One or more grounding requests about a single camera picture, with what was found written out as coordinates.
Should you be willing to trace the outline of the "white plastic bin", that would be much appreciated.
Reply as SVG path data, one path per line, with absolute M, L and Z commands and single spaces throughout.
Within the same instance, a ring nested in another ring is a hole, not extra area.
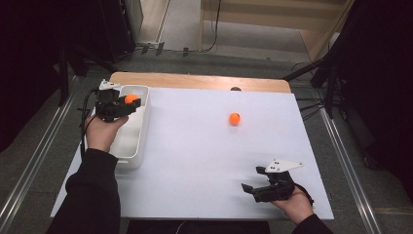
M 137 169 L 144 154 L 145 141 L 150 120 L 151 98 L 146 86 L 127 85 L 121 89 L 121 95 L 137 95 L 141 105 L 132 113 L 115 137 L 110 153 L 118 158 L 118 169 Z

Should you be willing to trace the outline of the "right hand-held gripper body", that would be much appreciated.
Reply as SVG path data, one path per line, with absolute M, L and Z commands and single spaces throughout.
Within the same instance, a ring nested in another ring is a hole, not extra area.
M 303 167 L 301 162 L 291 162 L 276 159 L 266 166 L 266 176 L 269 184 L 254 188 L 253 196 L 257 203 L 287 200 L 295 189 L 295 182 L 289 171 Z

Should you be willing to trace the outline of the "person's left hand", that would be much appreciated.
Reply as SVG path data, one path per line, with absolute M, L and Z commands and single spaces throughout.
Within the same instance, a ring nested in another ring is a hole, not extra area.
M 88 148 L 109 152 L 119 131 L 129 121 L 128 116 L 121 117 L 111 123 L 98 117 L 88 117 L 86 120 L 86 140 Z

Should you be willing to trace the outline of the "wooden table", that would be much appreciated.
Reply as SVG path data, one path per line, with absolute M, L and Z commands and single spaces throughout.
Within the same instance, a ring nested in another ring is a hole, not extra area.
M 267 92 L 290 94 L 289 84 L 283 80 L 171 74 L 171 73 L 141 73 L 115 72 L 111 75 L 112 83 L 122 85 L 144 85 L 157 88 L 182 88 L 203 90 L 231 90 L 240 88 L 246 92 Z

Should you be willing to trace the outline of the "metal floor rail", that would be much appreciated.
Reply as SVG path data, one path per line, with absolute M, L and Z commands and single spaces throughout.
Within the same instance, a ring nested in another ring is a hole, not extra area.
M 52 95 L 0 154 L 0 234 L 43 234 L 79 142 L 77 107 L 88 87 L 70 79 L 63 106 Z
M 367 234 L 383 234 L 378 223 L 372 206 L 365 194 L 365 191 L 357 176 L 357 172 L 351 162 L 347 149 L 335 125 L 335 121 L 329 118 L 326 110 L 322 110 L 321 116 L 327 129 L 333 147 L 336 151 L 341 169 L 344 173 L 347 183 L 349 184 L 353 199 L 357 206 L 358 213 L 361 217 Z

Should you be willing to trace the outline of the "person's right hand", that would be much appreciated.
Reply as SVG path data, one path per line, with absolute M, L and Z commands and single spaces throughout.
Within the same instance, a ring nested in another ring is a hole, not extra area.
M 285 216 L 296 225 L 314 214 L 309 199 L 298 187 L 293 190 L 291 196 L 287 200 L 272 201 L 272 204 L 281 209 Z

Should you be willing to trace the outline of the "black cabinet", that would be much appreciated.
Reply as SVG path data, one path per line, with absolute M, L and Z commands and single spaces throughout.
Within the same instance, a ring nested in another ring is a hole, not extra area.
M 102 14 L 104 51 L 112 62 L 135 48 L 126 0 L 97 0 Z

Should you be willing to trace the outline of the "black stand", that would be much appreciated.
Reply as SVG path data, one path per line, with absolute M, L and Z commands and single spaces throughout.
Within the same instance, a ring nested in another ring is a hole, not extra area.
M 63 42 L 58 50 L 59 106 L 63 106 L 69 98 L 68 66 L 71 66 L 78 75 L 87 75 L 88 68 L 83 58 L 91 59 L 110 73 L 118 71 L 117 68 L 90 50 L 76 44 Z
M 316 73 L 311 79 L 310 84 L 313 88 L 320 88 L 324 83 L 327 83 L 326 94 L 320 104 L 325 109 L 327 116 L 330 119 L 333 119 L 332 108 L 338 73 L 337 67 L 333 64 L 330 54 L 326 54 L 322 58 L 291 72 L 282 77 L 282 79 L 286 82 L 290 82 L 313 70 L 315 70 Z

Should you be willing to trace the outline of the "person's lap dark clothing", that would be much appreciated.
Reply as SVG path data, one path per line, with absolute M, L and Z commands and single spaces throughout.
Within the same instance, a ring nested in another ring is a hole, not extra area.
M 133 220 L 127 234 L 271 234 L 267 221 Z

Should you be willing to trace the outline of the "white board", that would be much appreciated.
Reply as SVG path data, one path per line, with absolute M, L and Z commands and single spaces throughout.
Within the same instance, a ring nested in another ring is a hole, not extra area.
M 333 217 L 294 95 L 152 88 L 150 98 L 142 164 L 116 171 L 123 217 L 281 219 L 242 189 L 267 185 L 255 167 L 276 159 L 303 164 L 291 170 L 293 180 L 320 218 Z M 241 115 L 237 126 L 229 123 L 233 112 Z

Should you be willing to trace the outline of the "light wooden shelf unit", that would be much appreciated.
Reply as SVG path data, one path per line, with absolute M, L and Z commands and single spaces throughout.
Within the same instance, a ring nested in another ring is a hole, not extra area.
M 200 0 L 199 49 L 205 20 L 298 29 L 311 61 L 344 25 L 355 0 Z

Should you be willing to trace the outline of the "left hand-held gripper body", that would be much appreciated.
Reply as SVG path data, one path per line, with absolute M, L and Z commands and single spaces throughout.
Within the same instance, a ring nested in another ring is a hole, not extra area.
M 117 118 L 131 114 L 131 107 L 120 96 L 120 85 L 102 80 L 95 101 L 96 115 L 104 122 L 110 123 Z

